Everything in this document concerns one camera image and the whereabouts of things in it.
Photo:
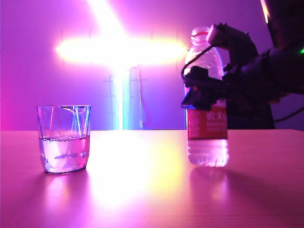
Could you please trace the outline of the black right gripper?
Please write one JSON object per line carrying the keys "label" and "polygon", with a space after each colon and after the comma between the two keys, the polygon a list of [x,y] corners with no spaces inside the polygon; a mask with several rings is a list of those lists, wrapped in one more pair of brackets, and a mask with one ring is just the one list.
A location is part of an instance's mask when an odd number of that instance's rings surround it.
{"label": "black right gripper", "polygon": [[186,85],[181,102],[183,109],[210,111],[216,106],[226,108],[228,100],[233,115],[257,118],[268,104],[279,102],[289,94],[287,51],[272,48],[259,55],[256,49],[230,50],[229,57],[231,68],[225,71],[222,81],[210,77],[203,67],[188,69],[183,75]]}

